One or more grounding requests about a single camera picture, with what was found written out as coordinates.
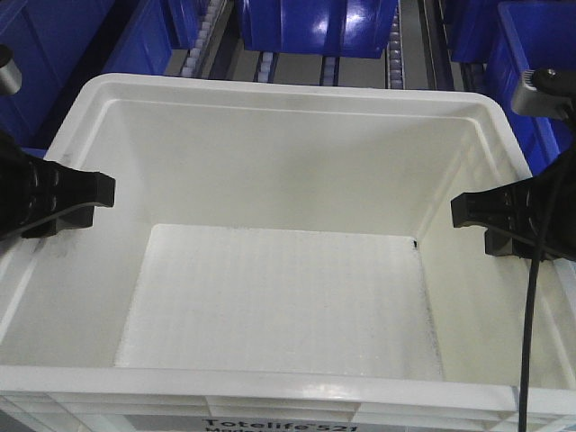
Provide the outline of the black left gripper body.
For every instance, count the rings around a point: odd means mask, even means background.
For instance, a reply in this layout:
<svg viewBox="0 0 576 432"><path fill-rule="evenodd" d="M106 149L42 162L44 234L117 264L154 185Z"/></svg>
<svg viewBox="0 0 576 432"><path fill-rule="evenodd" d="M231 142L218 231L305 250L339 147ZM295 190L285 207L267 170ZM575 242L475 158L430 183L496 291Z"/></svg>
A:
<svg viewBox="0 0 576 432"><path fill-rule="evenodd" d="M24 152L1 133L1 240L57 218L58 163Z"/></svg>

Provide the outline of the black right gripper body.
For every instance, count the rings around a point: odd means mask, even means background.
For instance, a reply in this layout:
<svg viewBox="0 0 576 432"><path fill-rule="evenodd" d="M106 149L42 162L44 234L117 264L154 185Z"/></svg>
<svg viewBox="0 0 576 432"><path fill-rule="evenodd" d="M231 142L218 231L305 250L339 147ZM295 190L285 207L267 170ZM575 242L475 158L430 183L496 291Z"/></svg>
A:
<svg viewBox="0 0 576 432"><path fill-rule="evenodd" d="M539 175L510 184L514 231L524 241L506 242L506 254L529 258L546 229L544 260L575 259L575 147L565 150Z"/></svg>

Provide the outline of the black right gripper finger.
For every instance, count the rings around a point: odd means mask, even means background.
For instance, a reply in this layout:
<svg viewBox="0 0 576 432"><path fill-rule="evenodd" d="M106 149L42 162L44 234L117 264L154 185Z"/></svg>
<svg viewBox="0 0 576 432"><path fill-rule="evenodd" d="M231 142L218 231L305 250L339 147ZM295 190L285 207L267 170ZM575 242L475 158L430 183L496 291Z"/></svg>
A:
<svg viewBox="0 0 576 432"><path fill-rule="evenodd" d="M511 194L507 186L461 193L450 202L450 206L455 228L505 228L511 215Z"/></svg>
<svg viewBox="0 0 576 432"><path fill-rule="evenodd" d="M492 257L534 258L536 250L535 232L532 229L524 229L521 235L532 240L532 243L525 243L508 234L487 229L484 233L484 252Z"/></svg>

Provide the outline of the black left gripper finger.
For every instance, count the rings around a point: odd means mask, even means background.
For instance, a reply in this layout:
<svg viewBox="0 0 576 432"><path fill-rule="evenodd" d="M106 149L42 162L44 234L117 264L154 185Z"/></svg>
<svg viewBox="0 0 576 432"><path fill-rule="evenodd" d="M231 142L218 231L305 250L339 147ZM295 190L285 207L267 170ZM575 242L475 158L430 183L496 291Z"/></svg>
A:
<svg viewBox="0 0 576 432"><path fill-rule="evenodd" d="M94 206L86 206L49 220L22 233L24 239L42 239L57 235L62 230L80 230L93 226Z"/></svg>
<svg viewBox="0 0 576 432"><path fill-rule="evenodd" d="M115 179L101 172L58 166L58 211L89 206L112 208L115 186Z"/></svg>

